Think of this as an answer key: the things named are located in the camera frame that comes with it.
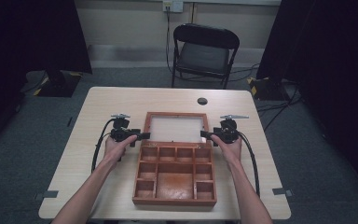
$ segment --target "black curtain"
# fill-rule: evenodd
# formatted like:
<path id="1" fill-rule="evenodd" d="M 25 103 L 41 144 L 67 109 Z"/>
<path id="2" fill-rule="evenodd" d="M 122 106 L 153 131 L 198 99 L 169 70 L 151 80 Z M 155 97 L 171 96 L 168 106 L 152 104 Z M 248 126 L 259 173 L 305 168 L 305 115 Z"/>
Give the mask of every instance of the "black curtain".
<path id="1" fill-rule="evenodd" d="M 0 119 L 29 71 L 91 73 L 73 0 L 0 0 Z"/>
<path id="2" fill-rule="evenodd" d="M 328 139 L 358 173 L 358 1 L 282 0 L 258 78 L 300 83 Z"/>

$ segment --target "black round object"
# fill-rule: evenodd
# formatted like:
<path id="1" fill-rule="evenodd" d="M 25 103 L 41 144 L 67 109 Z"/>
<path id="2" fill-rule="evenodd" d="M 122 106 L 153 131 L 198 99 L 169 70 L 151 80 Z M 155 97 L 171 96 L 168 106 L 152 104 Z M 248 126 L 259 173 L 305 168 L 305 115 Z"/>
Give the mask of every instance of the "black round object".
<path id="1" fill-rule="evenodd" d="M 200 97 L 197 102 L 199 103 L 199 105 L 206 105 L 208 104 L 208 100 L 203 98 L 203 97 Z"/>

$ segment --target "black folding chair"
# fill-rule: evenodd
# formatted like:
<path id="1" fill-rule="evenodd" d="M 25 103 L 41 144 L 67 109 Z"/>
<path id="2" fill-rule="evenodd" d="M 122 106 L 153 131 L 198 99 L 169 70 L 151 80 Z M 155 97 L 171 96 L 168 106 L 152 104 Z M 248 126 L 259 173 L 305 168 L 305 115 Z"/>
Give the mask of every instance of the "black folding chair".
<path id="1" fill-rule="evenodd" d="M 173 31 L 172 88 L 175 71 L 221 79 L 226 88 L 234 58 L 240 46 L 238 37 L 227 29 L 186 23 Z"/>

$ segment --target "forearm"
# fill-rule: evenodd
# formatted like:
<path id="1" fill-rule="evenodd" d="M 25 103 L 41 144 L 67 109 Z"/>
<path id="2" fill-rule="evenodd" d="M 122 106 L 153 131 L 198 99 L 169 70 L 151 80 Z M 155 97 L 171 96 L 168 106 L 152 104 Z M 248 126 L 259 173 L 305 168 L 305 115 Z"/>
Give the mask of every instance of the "forearm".
<path id="1" fill-rule="evenodd" d="M 74 196 L 65 204 L 52 223 L 86 223 L 110 170 L 111 164 L 102 161 Z"/>
<path id="2" fill-rule="evenodd" d="M 230 165 L 242 224 L 272 223 L 267 208 L 261 202 L 252 184 L 249 182 L 240 161 L 232 162 Z"/>

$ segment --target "chair backrest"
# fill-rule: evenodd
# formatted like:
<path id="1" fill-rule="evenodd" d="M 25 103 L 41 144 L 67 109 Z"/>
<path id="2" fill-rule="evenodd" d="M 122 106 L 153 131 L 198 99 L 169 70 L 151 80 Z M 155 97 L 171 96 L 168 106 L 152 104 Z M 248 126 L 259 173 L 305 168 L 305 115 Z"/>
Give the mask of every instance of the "chair backrest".
<path id="1" fill-rule="evenodd" d="M 185 23 L 176 27 L 173 39 L 175 44 L 179 40 L 221 49 L 237 49 L 240 46 L 240 40 L 231 31 L 195 23 Z"/>

